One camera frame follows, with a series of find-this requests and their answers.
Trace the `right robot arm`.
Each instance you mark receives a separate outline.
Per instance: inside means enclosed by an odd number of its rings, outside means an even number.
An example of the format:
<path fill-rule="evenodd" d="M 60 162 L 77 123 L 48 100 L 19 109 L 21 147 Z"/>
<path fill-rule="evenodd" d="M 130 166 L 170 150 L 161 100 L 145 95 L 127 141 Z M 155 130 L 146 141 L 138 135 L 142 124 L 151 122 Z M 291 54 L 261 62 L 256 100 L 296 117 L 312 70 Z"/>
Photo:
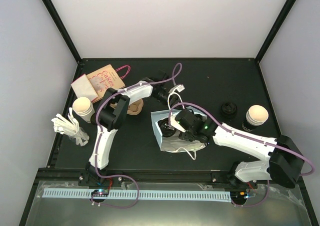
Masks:
<path fill-rule="evenodd" d="M 225 123 L 218 126 L 210 118 L 187 109 L 171 114 L 169 120 L 171 126 L 180 131 L 181 140 L 229 147 L 257 159 L 233 163 L 226 175 L 231 187 L 238 188 L 241 184 L 264 180 L 272 180 L 290 189 L 296 186 L 305 161 L 290 137 L 268 138 Z"/>

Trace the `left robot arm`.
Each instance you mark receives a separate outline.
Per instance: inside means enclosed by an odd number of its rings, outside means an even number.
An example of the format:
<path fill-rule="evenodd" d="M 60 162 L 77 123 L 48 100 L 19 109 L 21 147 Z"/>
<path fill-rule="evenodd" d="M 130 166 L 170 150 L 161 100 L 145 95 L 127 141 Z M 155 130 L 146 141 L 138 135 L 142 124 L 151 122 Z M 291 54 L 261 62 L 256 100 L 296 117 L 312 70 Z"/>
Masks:
<path fill-rule="evenodd" d="M 92 155 L 85 168 L 98 184 L 101 185 L 108 178 L 102 175 L 103 169 L 109 164 L 114 137 L 126 120 L 129 106 L 148 97 L 154 97 L 166 104 L 169 93 L 164 89 L 164 84 L 174 80 L 174 77 L 160 81 L 144 78 L 132 86 L 120 90 L 110 88 L 106 91 L 91 121 L 97 125 L 97 135 Z"/>

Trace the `light blue paper bag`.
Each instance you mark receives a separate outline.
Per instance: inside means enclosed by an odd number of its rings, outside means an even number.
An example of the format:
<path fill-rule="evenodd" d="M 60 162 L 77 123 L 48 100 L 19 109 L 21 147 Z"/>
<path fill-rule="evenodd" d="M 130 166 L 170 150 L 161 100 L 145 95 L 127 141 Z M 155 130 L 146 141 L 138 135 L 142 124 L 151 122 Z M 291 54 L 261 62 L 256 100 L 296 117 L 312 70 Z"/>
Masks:
<path fill-rule="evenodd" d="M 175 104 L 173 102 L 174 99 L 176 99 L 178 103 L 182 102 L 182 98 L 177 92 L 170 93 L 169 99 L 165 102 L 168 109 L 150 114 L 154 136 L 162 152 L 173 154 L 187 153 L 192 160 L 196 160 L 197 151 L 204 149 L 206 146 L 198 140 L 190 142 L 182 139 L 184 132 L 173 126 L 174 121 L 170 121 L 169 119 L 171 116 L 175 117 L 180 112 L 176 109 L 173 110 L 172 113 L 169 112 Z"/>

